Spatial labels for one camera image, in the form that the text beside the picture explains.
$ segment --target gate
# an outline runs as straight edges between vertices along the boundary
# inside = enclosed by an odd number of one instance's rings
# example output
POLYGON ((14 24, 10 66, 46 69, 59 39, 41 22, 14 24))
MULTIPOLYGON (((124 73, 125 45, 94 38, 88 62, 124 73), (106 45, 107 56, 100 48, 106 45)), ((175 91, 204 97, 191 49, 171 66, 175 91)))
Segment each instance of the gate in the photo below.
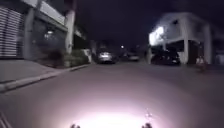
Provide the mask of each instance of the gate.
POLYGON ((22 58, 23 14, 0 5, 0 59, 22 58))

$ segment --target wall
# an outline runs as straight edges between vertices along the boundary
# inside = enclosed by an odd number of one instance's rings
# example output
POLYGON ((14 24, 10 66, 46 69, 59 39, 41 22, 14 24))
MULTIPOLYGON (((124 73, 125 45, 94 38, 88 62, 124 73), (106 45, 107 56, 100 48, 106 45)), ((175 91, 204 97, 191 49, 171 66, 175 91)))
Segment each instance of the wall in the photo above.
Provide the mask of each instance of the wall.
POLYGON ((39 1, 39 0, 22 0, 24 3, 26 3, 26 4, 28 4, 28 5, 30 5, 30 6, 32 6, 32 7, 36 7, 36 5, 37 5, 37 2, 39 1))
POLYGON ((56 20, 60 24, 64 25, 65 22, 65 17, 62 16, 57 10, 52 8, 50 5, 48 5, 46 2, 42 2, 42 5, 40 7, 40 11, 43 12, 44 14, 48 15, 52 19, 56 20))

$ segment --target car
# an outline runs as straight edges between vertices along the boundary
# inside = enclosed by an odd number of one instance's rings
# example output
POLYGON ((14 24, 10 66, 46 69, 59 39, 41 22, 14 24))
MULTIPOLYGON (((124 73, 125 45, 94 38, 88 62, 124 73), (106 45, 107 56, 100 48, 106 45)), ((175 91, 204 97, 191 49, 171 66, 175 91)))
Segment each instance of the car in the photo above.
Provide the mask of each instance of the car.
POLYGON ((156 65, 168 66, 179 66, 181 64, 178 53, 168 50, 155 53, 151 59, 151 63, 156 65))
POLYGON ((98 55, 98 63, 112 63, 115 64, 117 62, 115 54, 112 52, 104 51, 100 52, 98 55))
POLYGON ((140 57, 137 54, 135 54, 135 53, 129 53, 127 56, 128 56, 128 60, 129 61, 137 62, 137 61, 140 60, 140 57))

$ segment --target building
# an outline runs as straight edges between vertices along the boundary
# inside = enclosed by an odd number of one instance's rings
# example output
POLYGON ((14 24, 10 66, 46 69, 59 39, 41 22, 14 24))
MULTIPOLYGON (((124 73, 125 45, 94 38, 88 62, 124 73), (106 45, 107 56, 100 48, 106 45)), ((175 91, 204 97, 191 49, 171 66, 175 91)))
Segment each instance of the building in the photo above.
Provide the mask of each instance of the building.
POLYGON ((37 61, 54 50, 70 54, 74 35, 83 36, 74 25, 75 3, 58 1, 64 12, 53 0, 1 0, 0 59, 37 61))
POLYGON ((149 34, 150 52, 154 49, 173 49, 182 64, 195 64, 203 56, 213 63, 213 34, 211 25, 191 13, 167 13, 149 34))

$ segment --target asphalt road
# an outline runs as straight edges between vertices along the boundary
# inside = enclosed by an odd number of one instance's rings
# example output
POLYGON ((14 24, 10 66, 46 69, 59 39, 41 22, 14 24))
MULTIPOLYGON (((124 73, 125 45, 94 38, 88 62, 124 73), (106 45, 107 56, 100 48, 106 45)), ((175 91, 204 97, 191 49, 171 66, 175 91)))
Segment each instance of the asphalt road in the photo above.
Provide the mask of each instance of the asphalt road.
POLYGON ((143 63, 92 65, 0 95, 0 111, 13 128, 134 128, 147 112, 154 128, 223 128, 222 81, 143 63))

